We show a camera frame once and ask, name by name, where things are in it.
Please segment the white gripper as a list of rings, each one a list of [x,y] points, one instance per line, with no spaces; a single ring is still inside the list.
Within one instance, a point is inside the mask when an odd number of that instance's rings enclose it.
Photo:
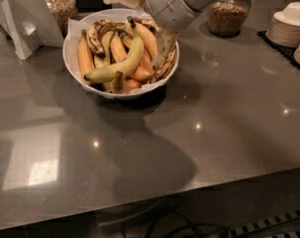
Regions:
[[[172,51],[179,33],[185,30],[199,15],[183,0],[103,0],[107,5],[120,4],[130,9],[145,11],[161,27],[155,35],[157,55],[154,66],[162,65]]]

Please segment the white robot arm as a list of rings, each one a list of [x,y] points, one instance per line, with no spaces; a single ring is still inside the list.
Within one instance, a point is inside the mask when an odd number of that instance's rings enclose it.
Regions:
[[[156,35],[158,55],[153,64],[162,64],[173,48],[179,33],[185,30],[204,10],[217,0],[103,0],[107,5],[121,4],[144,10],[160,26]]]

